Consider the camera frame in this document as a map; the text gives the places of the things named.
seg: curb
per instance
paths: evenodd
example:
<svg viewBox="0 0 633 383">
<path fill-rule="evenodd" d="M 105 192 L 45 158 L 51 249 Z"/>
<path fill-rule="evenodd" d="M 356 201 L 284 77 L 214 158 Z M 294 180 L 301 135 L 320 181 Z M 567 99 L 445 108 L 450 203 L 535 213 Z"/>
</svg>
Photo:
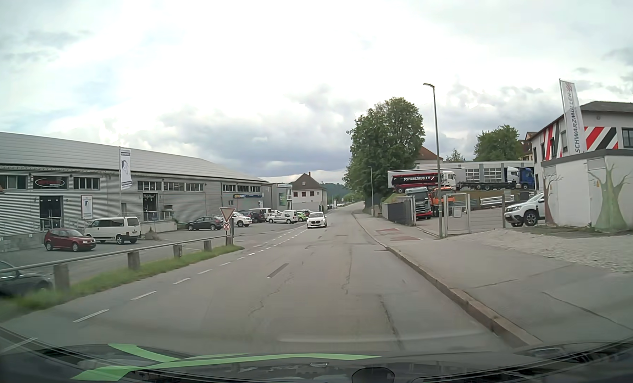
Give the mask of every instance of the curb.
<svg viewBox="0 0 633 383">
<path fill-rule="evenodd" d="M 359 226 L 366 232 L 366 234 L 368 234 L 369 237 L 371 237 L 379 245 L 384 247 L 387 251 L 397 256 L 402 262 L 406 263 L 406 265 L 413 268 L 415 272 L 422 275 L 423 278 L 432 283 L 432 285 L 435 286 L 437 290 L 441 291 L 446 297 L 456 303 L 461 309 L 463 309 L 468 315 L 473 317 L 477 322 L 480 322 L 491 332 L 500 336 L 509 346 L 518 348 L 527 345 L 538 345 L 543 343 L 541 339 L 533 336 L 532 334 L 529 334 L 522 327 L 517 326 L 515 323 L 512 323 L 508 319 L 500 316 L 496 311 L 487 307 L 479 300 L 474 299 L 467 292 L 458 288 L 452 288 L 442 278 L 434 275 L 431 270 L 428 270 L 427 268 L 415 263 L 411 259 L 411 257 L 404 255 L 404 253 L 402 253 L 398 249 L 391 248 L 390 246 L 381 243 L 379 240 L 373 237 L 365 227 L 363 227 L 361 222 L 356 219 L 354 214 L 352 214 L 352 216 L 355 218 Z"/>
</svg>

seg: street lamp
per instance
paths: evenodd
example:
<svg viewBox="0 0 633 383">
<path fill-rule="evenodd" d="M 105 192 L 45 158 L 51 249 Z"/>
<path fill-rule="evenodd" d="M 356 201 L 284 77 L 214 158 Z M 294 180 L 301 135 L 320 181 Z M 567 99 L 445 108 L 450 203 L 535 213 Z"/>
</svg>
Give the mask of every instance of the street lamp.
<svg viewBox="0 0 633 383">
<path fill-rule="evenodd" d="M 428 87 L 432 87 L 432 104 L 433 109 L 435 110 L 435 140 L 437 141 L 437 187 L 439 187 L 439 195 L 440 195 L 440 208 L 442 207 L 442 168 L 440 165 L 440 128 L 437 125 L 437 97 L 435 96 L 435 86 L 432 84 L 424 83 L 423 85 L 427 85 Z M 438 209 L 440 213 L 440 239 L 442 238 L 442 210 Z"/>
</svg>

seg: white bmw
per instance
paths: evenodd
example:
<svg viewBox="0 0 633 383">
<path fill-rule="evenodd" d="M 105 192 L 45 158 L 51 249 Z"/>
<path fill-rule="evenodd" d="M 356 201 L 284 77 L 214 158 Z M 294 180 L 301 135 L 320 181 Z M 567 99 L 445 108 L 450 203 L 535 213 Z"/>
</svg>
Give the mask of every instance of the white bmw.
<svg viewBox="0 0 633 383">
<path fill-rule="evenodd" d="M 326 222 L 326 216 L 323 215 L 320 211 L 313 212 L 310 214 L 310 217 L 307 218 L 307 229 L 311 228 L 326 228 L 328 227 L 328 222 Z"/>
</svg>

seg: tree mural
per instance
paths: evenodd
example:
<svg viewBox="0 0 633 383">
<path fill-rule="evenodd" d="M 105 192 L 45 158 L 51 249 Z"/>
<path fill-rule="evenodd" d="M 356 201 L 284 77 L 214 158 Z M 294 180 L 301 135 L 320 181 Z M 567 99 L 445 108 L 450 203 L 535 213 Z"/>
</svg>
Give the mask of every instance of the tree mural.
<svg viewBox="0 0 633 383">
<path fill-rule="evenodd" d="M 543 206 L 544 206 L 544 212 L 546 214 L 546 224 L 547 225 L 556 225 L 555 224 L 555 218 L 553 217 L 553 214 L 550 213 L 550 199 L 549 199 L 549 197 L 553 195 L 553 183 L 554 182 L 558 182 L 562 178 L 563 178 L 562 176 L 558 176 L 556 174 L 551 174 L 549 176 L 543 176 L 543 198 L 544 198 L 544 201 L 545 201 Z"/>
<path fill-rule="evenodd" d="M 602 205 L 600 207 L 600 214 L 598 215 L 598 221 L 595 222 L 594 227 L 600 231 L 624 231 L 628 229 L 628 225 L 621 214 L 621 209 L 618 205 L 618 195 L 621 193 L 621 189 L 624 185 L 627 185 L 626 178 L 631 174 L 630 172 L 623 176 L 621 181 L 617 185 L 612 181 L 612 171 L 614 170 L 614 164 L 608 169 L 605 168 L 605 182 L 596 176 L 595 174 L 588 172 L 591 177 L 597 180 L 597 184 L 602 192 Z"/>
</svg>

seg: cobblestone pavement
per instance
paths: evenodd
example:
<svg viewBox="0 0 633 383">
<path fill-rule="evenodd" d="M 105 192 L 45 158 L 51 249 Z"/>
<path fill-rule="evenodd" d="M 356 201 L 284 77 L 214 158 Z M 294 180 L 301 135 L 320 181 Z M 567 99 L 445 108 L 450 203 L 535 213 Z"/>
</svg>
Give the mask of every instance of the cobblestone pavement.
<svg viewBox="0 0 633 383">
<path fill-rule="evenodd" d="M 497 229 L 446 240 L 457 243 L 475 241 L 496 248 L 633 273 L 633 234 L 568 239 Z"/>
</svg>

